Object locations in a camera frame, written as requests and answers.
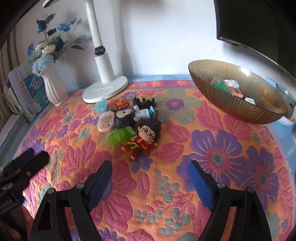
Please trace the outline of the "floral orange table cloth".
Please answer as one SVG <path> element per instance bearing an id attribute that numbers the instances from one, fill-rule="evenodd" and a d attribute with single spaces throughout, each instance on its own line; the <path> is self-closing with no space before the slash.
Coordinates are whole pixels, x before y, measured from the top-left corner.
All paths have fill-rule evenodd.
<path id="1" fill-rule="evenodd" d="M 133 97 L 154 98 L 162 124 L 158 146 L 136 159 L 107 146 L 108 134 L 97 128 L 98 106 L 85 103 L 81 92 L 59 107 L 47 106 L 17 151 L 33 148 L 51 156 L 25 191 L 32 215 L 49 188 L 69 189 L 108 160 L 112 178 L 91 213 L 103 240 L 197 240 L 210 211 L 188 175 L 189 162 L 196 160 L 230 188 L 253 187 L 272 239 L 287 238 L 294 226 L 295 190 L 271 126 L 222 112 L 191 81 L 132 83 L 115 101 Z"/>

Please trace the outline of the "black wall television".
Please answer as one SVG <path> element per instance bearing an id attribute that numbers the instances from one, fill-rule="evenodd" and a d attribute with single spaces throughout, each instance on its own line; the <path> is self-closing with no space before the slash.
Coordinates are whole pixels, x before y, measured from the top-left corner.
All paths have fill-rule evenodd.
<path id="1" fill-rule="evenodd" d="M 214 1 L 217 39 L 248 49 L 295 78 L 295 32 L 263 1 Z"/>

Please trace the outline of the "upright books row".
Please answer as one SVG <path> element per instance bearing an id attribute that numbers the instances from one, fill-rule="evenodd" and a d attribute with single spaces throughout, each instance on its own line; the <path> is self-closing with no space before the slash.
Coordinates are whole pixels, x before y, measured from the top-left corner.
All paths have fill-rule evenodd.
<path id="1" fill-rule="evenodd" d="M 32 63 L 24 62 L 8 74 L 6 81 L 9 92 L 18 101 L 23 115 L 29 122 L 33 121 L 49 103 L 42 77 L 32 72 Z"/>

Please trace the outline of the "black spiky hair piece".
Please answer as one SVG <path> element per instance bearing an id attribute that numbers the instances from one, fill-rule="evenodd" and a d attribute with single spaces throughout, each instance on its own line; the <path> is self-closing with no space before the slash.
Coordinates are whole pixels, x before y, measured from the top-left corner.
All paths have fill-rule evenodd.
<path id="1" fill-rule="evenodd" d="M 145 99 L 145 98 L 140 99 L 138 97 L 135 97 L 132 100 L 132 104 L 136 110 L 150 109 L 151 107 L 155 108 L 157 105 L 154 98 L 149 100 L 149 99 Z"/>

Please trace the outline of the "red orange small box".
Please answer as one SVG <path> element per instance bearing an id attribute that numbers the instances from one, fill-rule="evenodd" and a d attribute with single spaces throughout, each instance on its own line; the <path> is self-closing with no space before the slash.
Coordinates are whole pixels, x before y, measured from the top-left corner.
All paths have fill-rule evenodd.
<path id="1" fill-rule="evenodd" d="M 117 110 L 119 110 L 120 108 L 123 108 L 123 107 L 129 106 L 129 105 L 130 105 L 130 103 L 128 102 L 128 100 L 122 100 L 122 101 L 118 101 L 118 102 L 112 103 L 112 104 L 109 106 L 109 110 L 110 110 L 110 111 L 117 111 Z"/>

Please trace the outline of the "white astronaut body figure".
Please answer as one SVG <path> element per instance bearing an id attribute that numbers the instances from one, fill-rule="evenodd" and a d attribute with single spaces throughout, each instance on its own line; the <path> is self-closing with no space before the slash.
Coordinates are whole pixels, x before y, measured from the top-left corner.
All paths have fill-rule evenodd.
<path id="1" fill-rule="evenodd" d="M 134 109 L 133 119 L 136 122 L 141 120 L 156 118 L 158 115 L 158 111 L 153 106 L 150 106 L 149 108 L 140 109 L 138 105 L 135 105 L 133 109 Z"/>

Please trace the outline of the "toys inside bowl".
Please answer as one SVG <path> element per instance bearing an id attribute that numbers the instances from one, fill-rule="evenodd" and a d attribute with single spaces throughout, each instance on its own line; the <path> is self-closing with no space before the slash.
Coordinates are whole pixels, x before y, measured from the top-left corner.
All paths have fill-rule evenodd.
<path id="1" fill-rule="evenodd" d="M 240 90 L 239 83 L 234 79 L 223 79 L 220 76 L 214 76 L 214 78 L 211 81 L 211 85 L 213 85 L 213 86 L 217 87 L 218 89 L 223 90 L 227 93 L 230 93 L 233 96 L 244 99 L 246 102 L 249 102 L 250 104 L 255 105 L 255 101 L 253 98 L 243 95 L 243 93 Z"/>

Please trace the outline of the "white desk lamp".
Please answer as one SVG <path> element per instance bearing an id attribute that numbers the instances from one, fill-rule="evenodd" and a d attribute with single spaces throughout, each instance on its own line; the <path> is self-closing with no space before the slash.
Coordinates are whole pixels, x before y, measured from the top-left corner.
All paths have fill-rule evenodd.
<path id="1" fill-rule="evenodd" d="M 102 99 L 110 99 L 121 93 L 128 86 L 128 79 L 125 76 L 115 76 L 114 74 L 109 55 L 101 39 L 94 1 L 85 1 L 85 8 L 95 47 L 94 59 L 100 82 L 95 82 L 87 87 L 82 94 L 82 98 L 86 103 L 95 103 Z"/>

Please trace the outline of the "pink ribbed vase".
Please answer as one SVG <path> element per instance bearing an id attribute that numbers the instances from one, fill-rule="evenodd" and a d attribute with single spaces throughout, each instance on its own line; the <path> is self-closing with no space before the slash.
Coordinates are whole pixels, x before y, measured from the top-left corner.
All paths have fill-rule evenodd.
<path id="1" fill-rule="evenodd" d="M 56 75 L 52 67 L 42 70 L 38 75 L 44 80 L 45 91 L 49 102 L 55 106 L 60 106 L 68 99 L 68 89 L 65 83 Z"/>

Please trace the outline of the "blue white artificial flowers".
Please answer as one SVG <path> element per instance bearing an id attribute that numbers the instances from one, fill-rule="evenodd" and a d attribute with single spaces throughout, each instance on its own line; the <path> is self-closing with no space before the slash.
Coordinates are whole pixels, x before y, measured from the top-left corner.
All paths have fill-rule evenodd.
<path id="1" fill-rule="evenodd" d="M 31 43 L 27 48 L 27 55 L 33 57 L 29 63 L 34 75 L 41 75 L 43 71 L 56 63 L 59 58 L 66 54 L 67 49 L 85 50 L 81 44 L 88 38 L 86 35 L 77 37 L 75 40 L 65 40 L 63 36 L 71 30 L 76 19 L 50 27 L 55 14 L 45 15 L 42 19 L 36 19 L 37 33 L 43 34 L 44 40 L 38 44 Z"/>

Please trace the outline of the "light blue crystal toy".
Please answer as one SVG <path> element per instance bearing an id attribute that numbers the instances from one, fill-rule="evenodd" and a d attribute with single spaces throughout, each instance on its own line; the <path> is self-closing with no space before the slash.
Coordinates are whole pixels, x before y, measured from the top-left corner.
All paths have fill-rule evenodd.
<path id="1" fill-rule="evenodd" d="M 94 110 L 97 113 L 104 113 L 107 111 L 107 109 L 108 109 L 107 100 L 105 98 L 103 98 L 101 101 L 97 102 L 94 106 Z"/>

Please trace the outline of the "black monkey head toy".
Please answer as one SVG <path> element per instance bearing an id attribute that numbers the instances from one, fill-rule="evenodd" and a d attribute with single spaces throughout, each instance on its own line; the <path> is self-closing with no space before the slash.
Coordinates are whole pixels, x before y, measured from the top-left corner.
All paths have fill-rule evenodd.
<path id="1" fill-rule="evenodd" d="M 136 121 L 134 120 L 135 110 L 133 108 L 120 108 L 114 114 L 114 127 L 116 129 L 125 128 L 130 126 L 135 127 Z"/>

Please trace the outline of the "beige curtain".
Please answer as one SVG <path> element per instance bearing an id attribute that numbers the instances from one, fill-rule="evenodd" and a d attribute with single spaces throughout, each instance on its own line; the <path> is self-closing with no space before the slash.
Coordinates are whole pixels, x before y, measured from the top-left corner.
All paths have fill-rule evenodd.
<path id="1" fill-rule="evenodd" d="M 16 30 L 13 29 L 1 48 L 1 130 L 13 114 L 4 100 L 4 83 L 8 80 L 9 72 L 19 66 L 15 34 Z"/>

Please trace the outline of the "red robed chibi figure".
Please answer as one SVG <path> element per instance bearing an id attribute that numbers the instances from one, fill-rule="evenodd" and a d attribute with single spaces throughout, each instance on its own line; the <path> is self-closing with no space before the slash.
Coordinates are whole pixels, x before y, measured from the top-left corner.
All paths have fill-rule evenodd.
<path id="1" fill-rule="evenodd" d="M 137 134 L 126 142 L 121 148 L 130 151 L 130 158 L 135 160 L 140 154 L 148 154 L 152 147 L 158 145 L 162 123 L 156 119 L 145 119 L 139 122 Z"/>

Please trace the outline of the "green translucent toy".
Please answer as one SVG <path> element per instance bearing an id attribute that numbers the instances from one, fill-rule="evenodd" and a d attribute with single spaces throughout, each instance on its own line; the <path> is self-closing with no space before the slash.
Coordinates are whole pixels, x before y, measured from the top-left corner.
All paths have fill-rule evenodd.
<path id="1" fill-rule="evenodd" d="M 136 135 L 131 126 L 114 130 L 107 139 L 107 146 L 111 149 L 126 145 Z"/>

